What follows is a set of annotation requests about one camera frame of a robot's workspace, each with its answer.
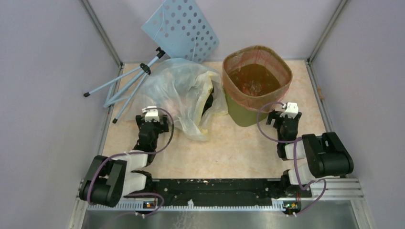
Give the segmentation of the large translucent white plastic bag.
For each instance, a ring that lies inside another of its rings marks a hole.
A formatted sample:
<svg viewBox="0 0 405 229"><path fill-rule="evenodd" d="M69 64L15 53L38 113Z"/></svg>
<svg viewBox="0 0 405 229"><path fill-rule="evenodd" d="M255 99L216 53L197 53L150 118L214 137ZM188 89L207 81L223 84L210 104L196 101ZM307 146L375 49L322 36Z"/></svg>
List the large translucent white plastic bag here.
<svg viewBox="0 0 405 229"><path fill-rule="evenodd" d="M212 107L202 115L212 88ZM195 141L208 141L212 118L228 113L221 74L182 58L167 59L152 70L134 95L125 120L134 121L135 116L148 106L168 111L174 126Z"/></svg>

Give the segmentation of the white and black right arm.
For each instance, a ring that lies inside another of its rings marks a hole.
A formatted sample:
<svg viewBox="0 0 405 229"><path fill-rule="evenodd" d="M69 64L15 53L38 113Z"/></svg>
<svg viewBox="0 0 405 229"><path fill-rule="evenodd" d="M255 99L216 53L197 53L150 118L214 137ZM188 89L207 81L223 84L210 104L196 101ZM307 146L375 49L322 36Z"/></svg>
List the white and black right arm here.
<svg viewBox="0 0 405 229"><path fill-rule="evenodd" d="M294 145L298 136L298 122L302 115L299 112L294 118L282 116L281 111L272 111L267 118L267 124L273 123L277 131L277 154L284 161L305 159L307 162L283 172L280 181L280 191L287 197L294 196L299 191L296 174L299 174L302 185L324 177L339 177L350 174L354 162L342 141L335 132L321 135L305 134Z"/></svg>

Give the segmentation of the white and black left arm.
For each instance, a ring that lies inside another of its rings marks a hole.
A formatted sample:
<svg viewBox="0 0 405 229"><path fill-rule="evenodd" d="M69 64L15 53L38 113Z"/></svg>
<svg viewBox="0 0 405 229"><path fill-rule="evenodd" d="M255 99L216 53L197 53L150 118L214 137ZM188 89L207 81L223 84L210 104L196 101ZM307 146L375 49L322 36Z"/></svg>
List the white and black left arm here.
<svg viewBox="0 0 405 229"><path fill-rule="evenodd" d="M135 190L141 197L153 192L153 184L147 176L137 172L149 165L159 153L157 143L160 134L174 133L173 118L169 114L159 116L138 115L138 140L129 152L110 157L95 156L79 188L79 198L91 205L114 207L123 196Z"/></svg>

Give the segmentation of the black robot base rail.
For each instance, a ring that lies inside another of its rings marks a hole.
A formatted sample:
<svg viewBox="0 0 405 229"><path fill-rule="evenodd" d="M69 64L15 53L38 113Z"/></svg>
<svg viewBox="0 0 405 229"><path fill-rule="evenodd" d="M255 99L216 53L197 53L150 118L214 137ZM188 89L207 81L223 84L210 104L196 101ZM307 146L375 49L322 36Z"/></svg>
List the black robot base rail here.
<svg viewBox="0 0 405 229"><path fill-rule="evenodd" d="M163 197L164 206L185 206L193 201L197 207L253 207L271 206L274 199L309 198L310 190L300 190L283 174L280 178L194 178L153 179L143 172L146 184L130 188L123 194L128 197L138 193L156 193Z"/></svg>

